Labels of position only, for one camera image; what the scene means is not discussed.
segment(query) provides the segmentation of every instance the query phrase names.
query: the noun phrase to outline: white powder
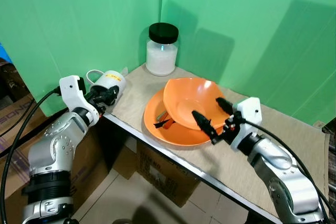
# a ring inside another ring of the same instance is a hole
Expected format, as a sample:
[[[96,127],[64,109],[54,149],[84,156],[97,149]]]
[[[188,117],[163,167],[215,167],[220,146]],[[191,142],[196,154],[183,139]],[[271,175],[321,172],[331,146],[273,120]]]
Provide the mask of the white powder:
[[[177,46],[159,44],[152,40],[147,42],[146,67],[156,76],[167,76],[175,69]]]

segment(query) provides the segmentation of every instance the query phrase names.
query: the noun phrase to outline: orange plate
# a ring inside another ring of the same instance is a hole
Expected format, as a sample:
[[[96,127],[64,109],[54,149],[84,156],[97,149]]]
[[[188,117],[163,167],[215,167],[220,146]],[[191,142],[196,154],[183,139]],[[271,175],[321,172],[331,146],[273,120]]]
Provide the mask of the orange plate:
[[[169,129],[164,129],[163,127],[156,129],[154,126],[154,123],[157,123],[156,118],[165,110],[162,89],[148,102],[143,116],[146,128],[155,137],[167,143],[179,146],[195,146],[210,141],[204,132],[190,130],[178,123],[173,123]]]
[[[191,113],[196,110],[211,119],[212,126],[217,129],[229,117],[217,104],[218,97],[224,96],[216,83],[203,78],[180,78],[168,81],[163,102],[168,114],[180,125],[200,130]]]

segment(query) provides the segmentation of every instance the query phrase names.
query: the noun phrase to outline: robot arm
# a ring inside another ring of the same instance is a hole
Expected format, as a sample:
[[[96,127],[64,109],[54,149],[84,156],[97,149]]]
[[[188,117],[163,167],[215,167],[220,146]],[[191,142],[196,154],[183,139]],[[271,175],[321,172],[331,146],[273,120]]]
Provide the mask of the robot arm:
[[[23,189],[28,196],[23,224],[78,223],[69,219],[73,211],[70,197],[70,172],[76,147],[88,128],[95,125],[105,105],[115,102],[118,86],[91,88],[84,98],[83,80],[78,76],[60,79],[61,95],[69,112],[63,114],[34,144],[28,154],[30,181]]]
[[[295,158],[281,146],[257,134],[244,120],[259,125],[262,121],[260,101],[248,98],[236,105],[217,98],[219,106],[231,114],[218,135],[210,120],[193,111],[193,116],[213,144],[225,140],[234,151],[247,156],[256,174],[265,183],[279,219],[283,223],[321,223],[324,216],[312,182],[300,171]]]

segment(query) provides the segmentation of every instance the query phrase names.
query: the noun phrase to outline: glass jar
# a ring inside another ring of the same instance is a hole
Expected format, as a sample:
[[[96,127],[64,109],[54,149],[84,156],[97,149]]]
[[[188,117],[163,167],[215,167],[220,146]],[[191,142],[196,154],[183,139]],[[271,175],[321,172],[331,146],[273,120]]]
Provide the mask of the glass jar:
[[[149,27],[146,67],[156,76],[167,76],[175,69],[178,29],[168,23],[155,23]]]

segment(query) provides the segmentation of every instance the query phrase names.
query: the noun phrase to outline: white cup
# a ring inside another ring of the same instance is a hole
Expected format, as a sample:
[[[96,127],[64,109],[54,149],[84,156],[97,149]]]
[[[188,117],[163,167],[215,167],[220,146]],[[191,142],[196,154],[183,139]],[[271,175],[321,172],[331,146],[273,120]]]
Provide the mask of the white cup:
[[[99,74],[101,74],[101,77],[99,77],[99,79],[96,82],[93,82],[89,78],[89,74],[91,74],[91,73],[99,73]],[[94,86],[100,86],[100,87],[104,87],[106,89],[109,89],[113,86],[118,86],[120,95],[122,94],[122,92],[124,91],[124,89],[126,87],[125,77],[121,73],[118,73],[118,72],[113,71],[113,70],[103,72],[103,71],[100,71],[100,70],[92,69],[92,70],[90,70],[86,73],[86,79],[91,84],[90,88],[92,88]]]

